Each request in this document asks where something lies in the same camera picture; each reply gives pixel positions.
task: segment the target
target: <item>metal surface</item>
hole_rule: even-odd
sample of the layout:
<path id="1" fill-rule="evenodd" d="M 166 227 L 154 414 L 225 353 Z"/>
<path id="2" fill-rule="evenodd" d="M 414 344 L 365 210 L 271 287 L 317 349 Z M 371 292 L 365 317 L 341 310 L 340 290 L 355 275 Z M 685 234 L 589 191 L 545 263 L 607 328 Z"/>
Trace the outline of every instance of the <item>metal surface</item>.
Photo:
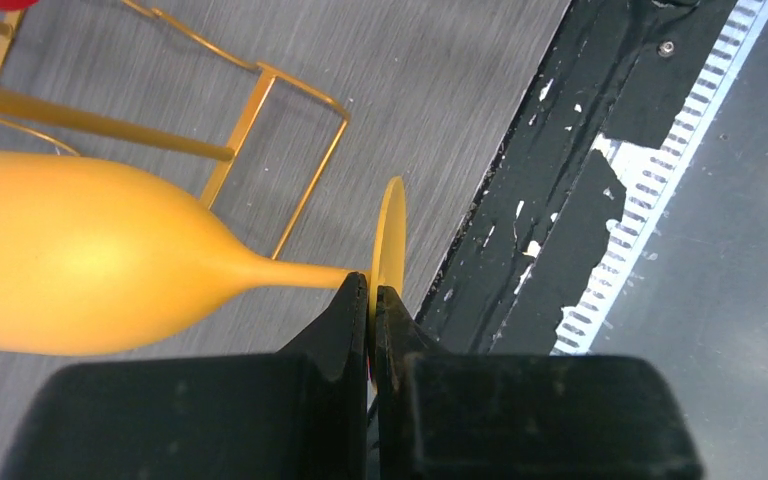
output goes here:
<path id="1" fill-rule="evenodd" d="M 658 45 L 658 55 L 667 58 L 672 57 L 675 53 L 675 43 L 667 40 L 666 42 Z"/>
<path id="2" fill-rule="evenodd" d="M 425 296 L 461 216 L 531 82 L 567 2 L 327 0 L 156 6 L 242 58 L 262 58 L 340 99 L 354 114 L 285 258 L 364 265 L 377 200 L 394 175 L 410 192 L 405 304 Z M 56 103 L 205 141 L 227 138 L 254 78 L 113 0 L 50 0 L 28 10 L 0 84 Z M 214 211 L 247 245 L 271 250 L 335 119 L 278 89 Z M 53 135 L 196 193 L 209 174 L 191 157 L 71 131 Z M 51 152 L 0 127 L 0 148 Z M 274 350 L 330 291 L 247 293 L 168 341 L 116 356 Z M 270 319 L 282 318 L 281 322 Z M 69 361 L 0 353 L 0 461 L 33 392 Z"/>
<path id="3" fill-rule="evenodd" d="M 725 33 L 735 47 L 754 41 L 742 68 L 714 81 L 708 70 L 708 94 L 697 100 L 721 101 L 705 112 L 710 124 L 671 140 L 698 148 L 682 158 L 681 181 L 592 346 L 641 355 L 665 374 L 712 479 L 768 479 L 768 21 L 754 27 L 768 0 L 761 4 L 741 1 Z M 720 83 L 731 84 L 727 95 L 713 92 Z"/>
<path id="4" fill-rule="evenodd" d="M 349 112 L 340 105 L 339 102 L 329 97 L 327 94 L 317 90 L 316 88 L 304 83 L 303 81 L 294 78 L 270 65 L 263 62 L 249 63 L 244 60 L 231 55 L 230 53 L 222 50 L 218 46 L 214 45 L 201 35 L 195 33 L 192 29 L 181 23 L 175 17 L 158 8 L 146 9 L 141 5 L 131 1 L 123 0 L 123 3 L 135 11 L 149 17 L 160 18 L 172 27 L 195 41 L 199 45 L 207 48 L 211 52 L 219 55 L 221 58 L 242 67 L 245 70 L 259 73 L 257 83 L 255 83 L 252 93 L 249 96 L 248 102 L 243 107 L 242 114 L 237 120 L 237 124 L 231 131 L 230 138 L 225 147 L 219 147 L 210 143 L 200 142 L 191 138 L 185 138 L 177 135 L 171 135 L 169 133 L 146 128 L 140 125 L 129 124 L 119 120 L 114 120 L 102 115 L 93 115 L 90 113 L 82 112 L 80 110 L 70 109 L 68 107 L 58 106 L 48 102 L 40 101 L 28 96 L 16 95 L 11 92 L 0 92 L 0 113 L 16 116 L 25 120 L 31 120 L 36 122 L 46 123 L 48 125 L 60 126 L 64 128 L 74 128 L 76 130 L 83 130 L 85 132 L 94 133 L 98 135 L 104 135 L 111 138 L 117 138 L 122 140 L 128 140 L 143 145 L 148 145 L 157 148 L 166 148 L 183 153 L 190 153 L 193 155 L 210 157 L 219 161 L 219 164 L 214 166 L 213 173 L 207 181 L 207 185 L 201 193 L 201 202 L 208 208 L 213 206 L 216 201 L 216 197 L 219 195 L 219 190 L 225 184 L 225 180 L 228 178 L 228 174 L 236 163 L 237 157 L 240 155 L 240 151 L 249 137 L 249 133 L 254 127 L 255 121 L 260 114 L 263 105 L 266 103 L 266 99 L 269 93 L 272 91 L 272 87 L 277 80 L 282 80 L 302 92 L 312 96 L 325 105 L 332 108 L 342 118 L 340 126 L 337 128 L 337 132 L 331 139 L 331 143 L 325 150 L 325 154 L 320 160 L 319 167 L 313 174 L 313 178 L 305 188 L 304 193 L 296 205 L 296 209 L 293 215 L 290 217 L 290 221 L 284 227 L 284 232 L 281 234 L 281 238 L 278 240 L 278 245 L 272 252 L 271 258 L 277 259 L 284 249 L 284 245 L 287 243 L 287 239 L 293 231 L 293 228 L 298 222 L 301 212 L 307 205 L 310 196 L 313 194 L 313 189 L 319 183 L 322 177 L 325 167 L 328 166 L 331 156 L 334 154 L 334 150 L 340 143 L 340 138 L 346 130 L 349 124 Z M 21 19 L 21 13 L 10 14 L 7 20 L 10 21 L 15 17 L 16 23 Z M 0 40 L 7 40 L 8 42 L 13 39 L 15 29 L 8 23 L 0 23 L 1 26 L 6 28 L 6 34 L 1 34 Z M 0 69 L 4 62 L 7 50 L 0 49 Z M 11 122 L 0 118 L 0 124 L 5 125 L 24 133 L 33 135 L 41 140 L 45 140 L 56 147 L 64 148 L 68 152 L 79 155 L 78 151 L 73 147 L 63 143 L 60 140 L 55 139 L 45 133 L 42 133 L 36 129 L 28 128 L 23 125 Z"/>

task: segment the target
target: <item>yellow glass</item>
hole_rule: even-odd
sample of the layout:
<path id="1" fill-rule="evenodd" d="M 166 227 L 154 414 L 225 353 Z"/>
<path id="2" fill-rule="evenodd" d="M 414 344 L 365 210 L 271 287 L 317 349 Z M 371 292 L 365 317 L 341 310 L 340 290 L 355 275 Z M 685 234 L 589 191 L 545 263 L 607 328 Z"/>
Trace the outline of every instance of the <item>yellow glass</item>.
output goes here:
<path id="1" fill-rule="evenodd" d="M 394 178 L 370 286 L 401 292 L 405 220 L 404 187 Z M 139 169 L 0 152 L 0 350 L 135 348 L 189 327 L 247 289 L 336 288 L 350 272 L 260 256 L 194 197 Z"/>

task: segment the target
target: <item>peeling black paint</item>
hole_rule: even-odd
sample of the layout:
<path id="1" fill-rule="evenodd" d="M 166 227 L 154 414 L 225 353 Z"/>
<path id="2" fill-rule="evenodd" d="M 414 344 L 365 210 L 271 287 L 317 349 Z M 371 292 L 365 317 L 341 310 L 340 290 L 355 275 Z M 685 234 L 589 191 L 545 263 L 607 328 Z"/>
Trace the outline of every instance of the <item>peeling black paint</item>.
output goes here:
<path id="1" fill-rule="evenodd" d="M 707 0 L 689 8 L 660 9 L 617 99 L 615 108 L 624 114 L 607 119 L 605 136 L 661 146 L 735 3 Z M 675 45 L 669 58 L 658 55 L 658 45 L 665 41 Z"/>
<path id="2" fill-rule="evenodd" d="M 508 340 L 500 343 L 497 336 L 493 343 L 507 319 L 502 339 L 506 329 L 509 336 L 520 331 L 547 335 L 519 338 L 517 352 L 549 353 L 548 332 L 554 335 L 560 308 L 577 303 L 592 267 L 605 252 L 605 223 L 622 216 L 624 189 L 605 158 L 590 153 L 591 145 L 613 118 L 629 115 L 633 128 L 623 130 L 618 127 L 623 123 L 615 122 L 612 138 L 637 138 L 643 131 L 650 139 L 661 135 L 658 143 L 663 140 L 668 129 L 658 132 L 664 120 L 649 119 L 666 115 L 671 123 L 674 108 L 665 110 L 663 102 L 645 95 L 623 96 L 627 82 L 632 73 L 634 78 L 650 78 L 640 73 L 641 55 L 651 50 L 653 39 L 681 22 L 705 22 L 707 28 L 719 31 L 735 0 L 708 3 L 718 7 L 669 9 L 669 15 L 648 0 L 571 3 L 420 309 L 418 321 L 447 349 L 512 351 Z M 710 51 L 715 39 L 696 48 Z M 667 67 L 681 64 L 679 55 L 670 60 Z M 673 75 L 681 79 L 689 75 L 690 84 L 675 81 L 658 91 L 683 99 L 701 67 L 695 71 L 683 67 Z M 587 196 L 595 190 L 601 195 L 608 186 L 616 193 L 613 199 Z M 589 193 L 575 193 L 578 190 Z M 585 200 L 573 202 L 573 198 Z M 562 224 L 577 226 L 558 230 Z M 534 257 L 523 254 L 531 242 L 543 247 L 537 264 Z M 565 253 L 547 254 L 561 248 L 555 244 L 562 245 Z M 560 263 L 553 267 L 552 262 Z M 515 294 L 521 276 L 532 267 L 531 281 Z M 552 275 L 544 273 L 553 270 Z M 543 299 L 530 297 L 543 295 L 546 288 L 563 291 Z M 533 311 L 524 312 L 524 305 Z M 515 327 L 511 322 L 527 325 Z"/>

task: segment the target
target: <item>white paint chip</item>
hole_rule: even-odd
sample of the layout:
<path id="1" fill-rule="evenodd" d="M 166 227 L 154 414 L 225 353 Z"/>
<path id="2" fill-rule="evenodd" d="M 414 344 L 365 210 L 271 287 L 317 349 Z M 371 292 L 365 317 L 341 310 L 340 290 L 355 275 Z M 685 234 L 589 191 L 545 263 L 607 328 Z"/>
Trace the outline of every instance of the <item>white paint chip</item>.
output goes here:
<path id="1" fill-rule="evenodd" d="M 596 135 L 596 139 L 593 140 L 593 145 L 590 147 L 590 149 L 602 152 L 602 156 L 605 158 L 611 158 L 611 140 L 601 133 Z"/>
<path id="2" fill-rule="evenodd" d="M 542 102 L 546 99 L 546 95 L 549 94 L 549 89 L 552 88 L 552 83 L 554 83 L 554 81 L 554 78 L 550 78 L 546 86 L 540 89 L 540 96 L 537 98 L 539 101 Z"/>
<path id="3" fill-rule="evenodd" d="M 535 242 L 534 240 L 528 242 L 528 248 L 525 249 L 525 254 L 537 258 L 537 255 L 540 254 L 540 249 L 542 247 L 539 243 Z"/>
<path id="4" fill-rule="evenodd" d="M 484 239 L 484 245 L 481 246 L 482 248 L 487 246 L 487 242 L 490 241 L 490 237 L 493 236 L 494 231 L 496 231 L 496 225 L 493 225 L 492 227 L 490 227 L 490 233 L 488 233 L 487 238 Z"/>
<path id="5" fill-rule="evenodd" d="M 519 283 L 517 283 L 516 288 L 514 289 L 514 295 L 519 295 L 519 291 L 522 289 L 522 286 L 525 285 L 525 281 L 528 280 L 528 277 L 531 276 L 531 267 L 534 264 L 529 265 L 525 268 L 525 271 L 522 272 L 522 275 L 519 276 Z"/>

